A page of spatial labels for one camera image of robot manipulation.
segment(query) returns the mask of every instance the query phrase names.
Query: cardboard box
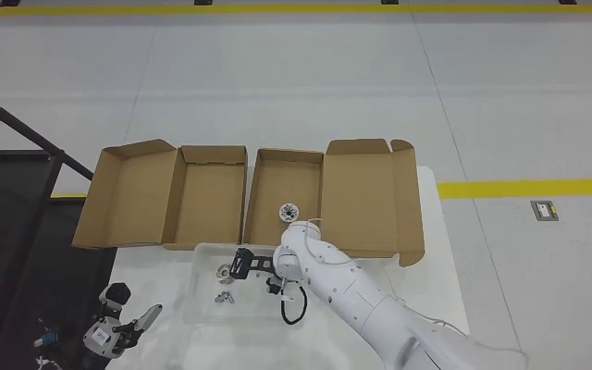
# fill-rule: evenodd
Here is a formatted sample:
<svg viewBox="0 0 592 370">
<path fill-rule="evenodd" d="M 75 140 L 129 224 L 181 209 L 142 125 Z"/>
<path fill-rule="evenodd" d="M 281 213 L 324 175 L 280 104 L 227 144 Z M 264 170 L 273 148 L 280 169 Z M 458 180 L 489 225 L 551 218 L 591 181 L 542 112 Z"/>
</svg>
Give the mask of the cardboard box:
<svg viewBox="0 0 592 370">
<path fill-rule="evenodd" d="M 262 149 L 257 155 L 245 242 L 279 245 L 278 209 L 294 203 L 300 220 L 322 217 L 323 240 L 351 257 L 425 253 L 415 151 L 405 141 L 337 140 L 327 153 Z"/>
<path fill-rule="evenodd" d="M 177 150 L 154 140 L 105 148 L 72 245 L 241 242 L 246 167 L 244 146 Z"/>
<path fill-rule="evenodd" d="M 279 207 L 294 203 L 299 219 L 320 216 L 320 152 L 259 149 L 255 161 L 245 243 L 279 245 L 286 224 L 279 219 Z"/>
</svg>

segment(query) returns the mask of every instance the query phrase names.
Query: gray floor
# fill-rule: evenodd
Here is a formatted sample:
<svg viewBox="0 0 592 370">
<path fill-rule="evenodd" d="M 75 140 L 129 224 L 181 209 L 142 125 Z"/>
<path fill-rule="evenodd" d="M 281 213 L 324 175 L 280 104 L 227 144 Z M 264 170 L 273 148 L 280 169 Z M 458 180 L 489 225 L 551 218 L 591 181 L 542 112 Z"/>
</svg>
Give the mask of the gray floor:
<svg viewBox="0 0 592 370">
<path fill-rule="evenodd" d="M 403 138 L 438 181 L 583 179 L 592 34 L 577 16 L 6 18 L 0 104 L 94 168 L 162 138 L 324 150 Z M 28 144 L 0 127 L 0 148 Z M 80 193 L 65 171 L 55 192 Z M 592 361 L 591 201 L 443 202 L 472 333 L 532 369 Z"/>
</svg>

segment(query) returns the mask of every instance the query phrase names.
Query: transparent container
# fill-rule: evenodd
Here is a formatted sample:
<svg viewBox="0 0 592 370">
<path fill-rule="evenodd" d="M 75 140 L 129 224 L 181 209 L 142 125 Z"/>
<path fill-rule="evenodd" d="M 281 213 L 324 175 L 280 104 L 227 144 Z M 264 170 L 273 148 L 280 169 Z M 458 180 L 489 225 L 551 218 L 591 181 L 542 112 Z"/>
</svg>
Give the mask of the transparent container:
<svg viewBox="0 0 592 370">
<path fill-rule="evenodd" d="M 245 245 L 254 255 L 273 256 L 275 248 Z M 260 326 L 281 324 L 280 296 L 267 293 L 265 281 L 271 274 L 250 271 L 244 280 L 222 284 L 216 278 L 218 268 L 232 264 L 236 244 L 200 243 L 195 247 L 193 266 L 183 321 L 196 326 Z M 222 291 L 229 291 L 229 300 L 215 302 Z"/>
</svg>

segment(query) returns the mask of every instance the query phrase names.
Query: cardboard box lid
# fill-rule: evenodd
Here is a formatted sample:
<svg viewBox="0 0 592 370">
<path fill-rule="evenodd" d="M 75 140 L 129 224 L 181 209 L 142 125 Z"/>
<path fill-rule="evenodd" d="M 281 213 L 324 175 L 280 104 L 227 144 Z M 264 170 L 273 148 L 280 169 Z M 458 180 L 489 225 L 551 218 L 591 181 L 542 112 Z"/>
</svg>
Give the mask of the cardboard box lid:
<svg viewBox="0 0 592 370">
<path fill-rule="evenodd" d="M 356 256 L 401 255 L 413 265 L 425 253 L 412 145 L 382 139 L 335 140 L 323 164 L 323 239 Z"/>
<path fill-rule="evenodd" d="M 72 244 L 102 248 L 158 243 L 177 150 L 162 140 L 105 148 Z"/>
<path fill-rule="evenodd" d="M 202 242 L 241 242 L 247 149 L 245 146 L 192 146 L 179 149 L 183 168 L 171 190 L 169 250 L 193 250 Z"/>
</svg>

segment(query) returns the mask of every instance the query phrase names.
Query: black cable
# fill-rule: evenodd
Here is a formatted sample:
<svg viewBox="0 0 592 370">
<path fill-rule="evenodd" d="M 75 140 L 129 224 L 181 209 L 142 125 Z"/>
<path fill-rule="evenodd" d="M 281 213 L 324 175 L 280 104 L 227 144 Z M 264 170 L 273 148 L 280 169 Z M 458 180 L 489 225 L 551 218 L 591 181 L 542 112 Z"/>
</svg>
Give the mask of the black cable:
<svg viewBox="0 0 592 370">
<path fill-rule="evenodd" d="M 303 287 L 300 287 L 300 291 L 302 292 L 302 296 L 304 297 L 304 306 L 302 307 L 302 313 L 300 314 L 300 317 L 298 317 L 296 320 L 290 321 L 286 317 L 286 303 L 284 301 L 281 302 L 281 318 L 283 318 L 284 322 L 288 325 L 294 325 L 298 323 L 300 320 L 302 320 L 304 314 L 306 314 L 306 307 L 308 306 L 308 297 L 306 297 L 306 291 L 304 291 Z"/>
<path fill-rule="evenodd" d="M 440 368 L 440 366 L 438 366 L 438 364 L 436 364 L 436 361 L 434 361 L 434 359 L 432 358 L 432 356 L 430 356 L 429 353 L 427 353 L 426 351 L 424 351 L 424 352 L 427 355 L 427 358 L 429 358 L 432 361 L 432 364 L 434 364 L 438 368 L 438 370 L 442 370 Z"/>
</svg>

